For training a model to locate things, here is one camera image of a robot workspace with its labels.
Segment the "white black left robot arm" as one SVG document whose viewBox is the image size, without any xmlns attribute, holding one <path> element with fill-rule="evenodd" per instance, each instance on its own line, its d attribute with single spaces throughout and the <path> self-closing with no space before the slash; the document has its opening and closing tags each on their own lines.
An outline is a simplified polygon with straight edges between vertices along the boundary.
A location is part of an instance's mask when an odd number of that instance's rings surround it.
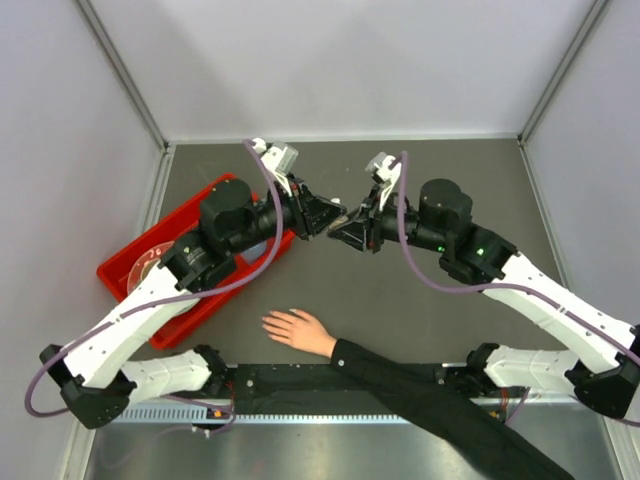
<svg viewBox="0 0 640 480">
<path fill-rule="evenodd" d="M 40 360 L 60 388 L 68 410 L 88 429 L 116 419 L 130 405 L 152 398 L 213 398 L 226 387 L 227 366 L 217 350 L 198 345 L 184 353 L 133 362 L 131 356 L 173 318 L 193 308 L 206 291 L 228 292 L 237 258 L 273 245 L 277 234 L 303 240 L 345 214 L 339 202 L 312 193 L 293 175 L 255 200 L 237 178 L 215 184 L 199 205 L 197 226 L 174 240 L 138 286 L 84 339 L 49 345 Z"/>
</svg>

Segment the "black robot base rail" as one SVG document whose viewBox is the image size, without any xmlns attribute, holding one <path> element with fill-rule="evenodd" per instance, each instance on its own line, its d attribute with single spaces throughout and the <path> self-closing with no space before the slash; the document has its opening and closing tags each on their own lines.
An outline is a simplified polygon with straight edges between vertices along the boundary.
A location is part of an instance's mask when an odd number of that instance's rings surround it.
<svg viewBox="0 0 640 480">
<path fill-rule="evenodd" d="M 429 384 L 444 385 L 473 399 L 501 399 L 500 389 L 462 364 L 408 364 Z M 241 415 L 365 415 L 388 411 L 356 381 L 327 364 L 241 364 L 226 385 Z"/>
</svg>

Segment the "beige nail polish bottle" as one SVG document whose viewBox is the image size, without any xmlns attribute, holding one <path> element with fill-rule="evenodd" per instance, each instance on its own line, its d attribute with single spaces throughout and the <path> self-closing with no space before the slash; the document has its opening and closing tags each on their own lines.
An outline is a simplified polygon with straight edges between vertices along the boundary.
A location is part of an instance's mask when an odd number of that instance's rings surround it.
<svg viewBox="0 0 640 480">
<path fill-rule="evenodd" d="M 341 225 L 343 225 L 343 224 L 347 223 L 348 221 L 349 221 L 349 216 L 348 216 L 348 215 L 343 215 L 343 216 L 341 216 L 341 217 L 337 218 L 336 220 L 334 220 L 334 221 L 330 224 L 329 228 L 330 228 L 330 229 L 336 229 L 336 228 L 339 228 Z"/>
</svg>

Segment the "black sleeved forearm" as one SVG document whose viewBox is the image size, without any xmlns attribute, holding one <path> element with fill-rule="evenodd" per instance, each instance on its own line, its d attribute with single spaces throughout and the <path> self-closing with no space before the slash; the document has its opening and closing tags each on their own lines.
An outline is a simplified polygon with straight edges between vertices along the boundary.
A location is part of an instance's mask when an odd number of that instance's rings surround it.
<svg viewBox="0 0 640 480">
<path fill-rule="evenodd" d="M 452 445 L 480 473 L 500 480 L 561 480 L 572 475 L 520 434 L 455 390 L 424 380 L 364 347 L 338 339 L 331 367 L 394 414 Z"/>
</svg>

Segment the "person's bare hand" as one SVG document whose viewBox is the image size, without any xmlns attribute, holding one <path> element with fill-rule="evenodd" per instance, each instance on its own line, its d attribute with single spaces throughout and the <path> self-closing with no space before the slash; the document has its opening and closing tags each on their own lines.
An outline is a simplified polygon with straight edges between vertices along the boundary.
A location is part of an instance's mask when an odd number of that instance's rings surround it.
<svg viewBox="0 0 640 480">
<path fill-rule="evenodd" d="M 337 342 L 316 317 L 299 309 L 269 312 L 262 328 L 273 341 L 325 358 L 332 356 Z"/>
</svg>

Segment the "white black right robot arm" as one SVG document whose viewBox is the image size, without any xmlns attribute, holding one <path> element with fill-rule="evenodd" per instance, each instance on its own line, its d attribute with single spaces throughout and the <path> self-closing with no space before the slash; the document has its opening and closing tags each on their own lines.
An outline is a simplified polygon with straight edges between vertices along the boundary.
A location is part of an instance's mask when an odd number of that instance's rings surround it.
<svg viewBox="0 0 640 480">
<path fill-rule="evenodd" d="M 468 359 L 466 380 L 476 394 L 525 387 L 570 395 L 591 410 L 639 424 L 639 329 L 588 304 L 545 275 L 512 243 L 472 220 L 471 198 L 446 179 L 430 180 L 412 207 L 387 188 L 373 187 L 360 207 L 336 220 L 329 236 L 376 253 L 386 241 L 439 254 L 455 285 L 417 277 L 448 294 L 480 293 L 517 311 L 563 344 L 560 351 L 519 350 L 486 343 Z"/>
</svg>

